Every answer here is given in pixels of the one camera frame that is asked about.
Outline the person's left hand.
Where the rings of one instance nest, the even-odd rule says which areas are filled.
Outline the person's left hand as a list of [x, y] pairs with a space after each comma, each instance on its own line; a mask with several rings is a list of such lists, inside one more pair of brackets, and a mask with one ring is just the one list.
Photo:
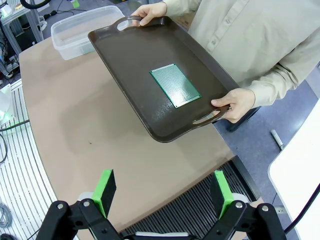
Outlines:
[[222, 98], [211, 100], [211, 104], [217, 108], [229, 105], [229, 109], [221, 118], [237, 123], [254, 106], [255, 99], [252, 90], [236, 88]]

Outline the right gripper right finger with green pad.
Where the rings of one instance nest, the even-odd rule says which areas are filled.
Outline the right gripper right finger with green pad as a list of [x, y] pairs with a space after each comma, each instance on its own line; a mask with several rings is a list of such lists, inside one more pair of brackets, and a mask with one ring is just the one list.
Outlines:
[[218, 220], [203, 237], [205, 240], [230, 240], [235, 232], [246, 233], [250, 240], [285, 240], [278, 214], [270, 203], [256, 207], [236, 200], [224, 173], [212, 174], [210, 194]]

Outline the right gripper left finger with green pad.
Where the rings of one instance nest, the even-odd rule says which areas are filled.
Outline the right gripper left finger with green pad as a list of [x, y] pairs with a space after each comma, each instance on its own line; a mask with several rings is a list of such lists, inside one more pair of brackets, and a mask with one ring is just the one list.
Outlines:
[[114, 171], [104, 170], [91, 197], [72, 205], [54, 201], [36, 239], [73, 240], [79, 230], [89, 230], [95, 240], [120, 240], [120, 234], [107, 219], [116, 189]]

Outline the person's right hand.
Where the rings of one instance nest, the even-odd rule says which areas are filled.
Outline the person's right hand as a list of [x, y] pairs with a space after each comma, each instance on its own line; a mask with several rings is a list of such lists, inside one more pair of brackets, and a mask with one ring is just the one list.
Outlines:
[[133, 26], [145, 26], [152, 19], [163, 17], [167, 12], [167, 4], [163, 1], [153, 4], [141, 5], [132, 16], [141, 17], [142, 20], [132, 20]]

